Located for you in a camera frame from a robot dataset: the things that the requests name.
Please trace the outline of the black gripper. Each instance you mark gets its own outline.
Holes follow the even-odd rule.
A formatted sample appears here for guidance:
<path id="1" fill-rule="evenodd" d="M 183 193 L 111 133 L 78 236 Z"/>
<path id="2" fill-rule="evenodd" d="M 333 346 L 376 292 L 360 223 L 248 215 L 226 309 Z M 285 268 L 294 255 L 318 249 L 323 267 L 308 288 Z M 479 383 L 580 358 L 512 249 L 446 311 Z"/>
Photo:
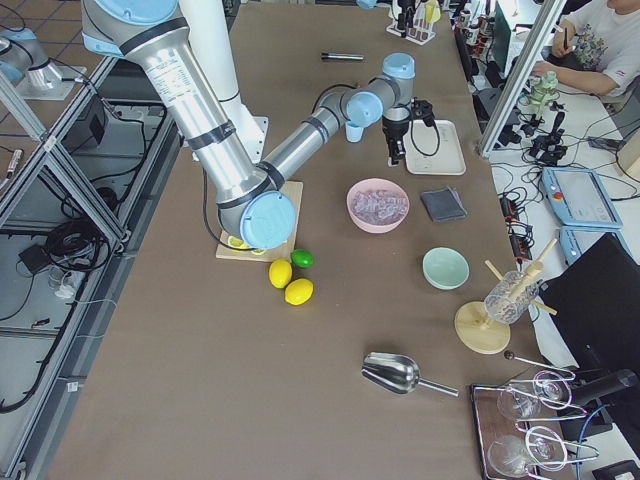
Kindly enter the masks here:
<path id="1" fill-rule="evenodd" d="M 414 0 L 398 0 L 400 13 L 398 14 L 399 25 L 413 25 L 414 15 L 416 11 Z"/>
<path id="2" fill-rule="evenodd" d="M 413 121 L 422 121 L 427 127 L 434 126 L 433 106 L 427 100 L 417 98 L 387 110 L 382 116 L 382 131 L 388 146 L 388 165 L 396 166 L 405 159 L 402 140 Z"/>

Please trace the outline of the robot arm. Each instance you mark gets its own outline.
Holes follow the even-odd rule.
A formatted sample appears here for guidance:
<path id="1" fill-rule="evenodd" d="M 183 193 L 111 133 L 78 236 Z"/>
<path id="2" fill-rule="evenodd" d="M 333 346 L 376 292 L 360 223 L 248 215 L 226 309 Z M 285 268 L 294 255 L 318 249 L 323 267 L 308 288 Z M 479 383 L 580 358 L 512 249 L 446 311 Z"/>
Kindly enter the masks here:
<path id="1" fill-rule="evenodd" d="M 210 81 L 235 74 L 221 2 L 84 1 L 81 12 L 85 47 L 142 68 L 216 187 L 222 229 L 251 248 L 274 249 L 288 240 L 297 214 L 281 188 L 341 127 L 388 124 L 413 98 L 415 61 L 392 53 L 368 85 L 324 96 L 256 162 Z"/>
<path id="2" fill-rule="evenodd" d="M 401 29 L 413 26 L 416 12 L 413 0 L 356 0 L 356 5 L 367 10 L 386 5 L 390 8 L 391 18 Z"/>

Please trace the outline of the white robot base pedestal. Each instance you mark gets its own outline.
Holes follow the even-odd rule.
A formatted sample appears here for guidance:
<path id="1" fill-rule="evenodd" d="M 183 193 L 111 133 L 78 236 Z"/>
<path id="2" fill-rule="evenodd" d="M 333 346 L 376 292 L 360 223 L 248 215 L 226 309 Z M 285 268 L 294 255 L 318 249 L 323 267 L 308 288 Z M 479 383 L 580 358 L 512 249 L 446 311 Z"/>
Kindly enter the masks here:
<path id="1" fill-rule="evenodd" d="M 254 117 L 244 105 L 238 86 L 222 1 L 180 0 L 190 27 L 189 43 L 204 75 L 251 161 L 262 158 L 267 117 Z"/>

